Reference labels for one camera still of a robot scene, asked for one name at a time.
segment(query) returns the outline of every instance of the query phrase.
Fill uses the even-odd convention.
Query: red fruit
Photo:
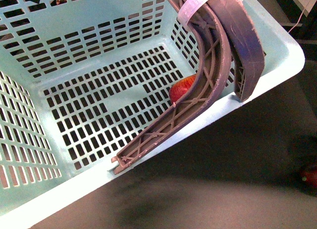
[[[300,175],[305,184],[317,188],[317,163],[304,167]]]
[[[195,74],[188,76],[179,80],[171,87],[169,90],[169,98],[172,104],[179,100],[184,94],[186,94],[190,87],[192,87],[195,77]]]

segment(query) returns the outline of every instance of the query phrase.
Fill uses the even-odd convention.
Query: light blue basket
[[[199,64],[195,37],[166,0],[54,1],[0,0],[0,225],[31,226],[117,177],[110,159]],[[245,6],[267,53],[251,101],[300,71],[304,57],[255,0]],[[199,120],[140,162],[243,105],[233,78]]]

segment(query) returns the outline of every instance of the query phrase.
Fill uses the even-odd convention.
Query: dark floor
[[[32,229],[317,229],[317,64]]]

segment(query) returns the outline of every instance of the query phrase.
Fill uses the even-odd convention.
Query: red apple
[[[188,76],[179,80],[171,87],[169,90],[169,98],[172,104],[179,100],[184,94],[186,94],[190,87],[192,87],[195,77],[195,74]]]
[[[305,184],[317,188],[317,163],[302,168],[300,175]]]

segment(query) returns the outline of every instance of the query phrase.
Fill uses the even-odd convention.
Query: basket bottom
[[[110,162],[168,109],[170,87],[194,73],[174,45],[159,41],[155,48],[149,46],[154,45],[102,67],[80,70],[41,91],[42,109],[50,111],[44,125],[57,147],[67,149],[67,163],[74,165],[75,173],[100,160]]]

